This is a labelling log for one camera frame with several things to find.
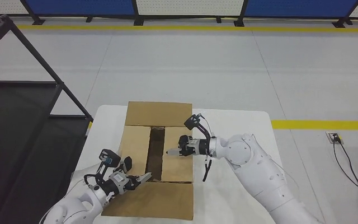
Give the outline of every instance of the cardboard box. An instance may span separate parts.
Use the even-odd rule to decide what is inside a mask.
[[[168,156],[181,135],[191,135],[184,122],[191,104],[129,102],[121,157],[130,156],[130,175],[152,172],[150,182],[113,199],[103,216],[178,218],[192,220],[194,190],[192,156]]]

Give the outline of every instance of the yellow floor line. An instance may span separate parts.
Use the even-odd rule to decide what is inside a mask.
[[[97,26],[97,25],[18,25],[22,30],[182,30],[182,31],[262,31],[262,32],[358,32],[358,28],[329,27],[235,27],[235,26]]]
[[[355,120],[272,120],[271,124],[274,129],[358,130]]]

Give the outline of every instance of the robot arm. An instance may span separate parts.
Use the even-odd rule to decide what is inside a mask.
[[[188,129],[200,127],[201,114],[190,117],[185,125]],[[208,137],[192,139],[182,136],[179,148],[168,150],[169,155],[207,155],[225,158],[244,188],[262,204],[277,224],[314,224],[321,223],[312,216],[303,203],[292,195],[279,168],[258,144],[254,135],[235,135],[229,139]],[[211,162],[206,166],[206,174]]]
[[[102,162],[97,173],[84,176],[84,181],[88,185],[85,193],[76,198],[65,196],[61,199],[49,210],[44,224],[93,223],[93,220],[101,214],[113,198],[128,190],[135,190],[152,177],[150,172],[142,176],[127,175],[126,172],[131,169],[132,165],[131,158],[127,157],[121,161],[121,158],[111,150],[102,150],[100,160]],[[115,169],[109,175],[108,180],[104,181],[104,174],[109,167]],[[96,185],[92,186],[88,183],[89,177],[96,179]],[[83,202],[90,203],[92,208],[87,209]]]

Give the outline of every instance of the concrete floor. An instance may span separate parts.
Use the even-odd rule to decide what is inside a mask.
[[[246,22],[273,24],[332,26]],[[176,101],[191,102],[195,108],[261,110],[271,119],[358,120],[358,33],[25,30],[24,34],[93,116],[103,104]],[[0,49],[0,80],[51,80],[13,34],[0,41]],[[80,111],[62,94],[53,113]],[[353,224],[358,219],[358,191],[337,166],[325,131],[275,130],[281,160],[299,184],[298,189],[288,178],[292,191],[318,219]],[[358,132],[339,133],[358,167]],[[338,158],[348,170],[339,149]]]

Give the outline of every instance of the wall outlet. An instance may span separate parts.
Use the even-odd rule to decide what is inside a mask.
[[[339,144],[337,141],[334,141],[333,139],[333,135],[334,134],[337,134],[338,136],[339,136],[339,138],[341,139],[341,142],[342,142],[342,144],[344,144],[344,142],[343,142],[343,139],[342,139],[342,136],[340,136],[340,134],[339,133],[336,133],[336,132],[326,132],[326,135],[327,135],[327,138],[328,138],[328,140],[329,140],[329,142],[330,142],[330,144]]]

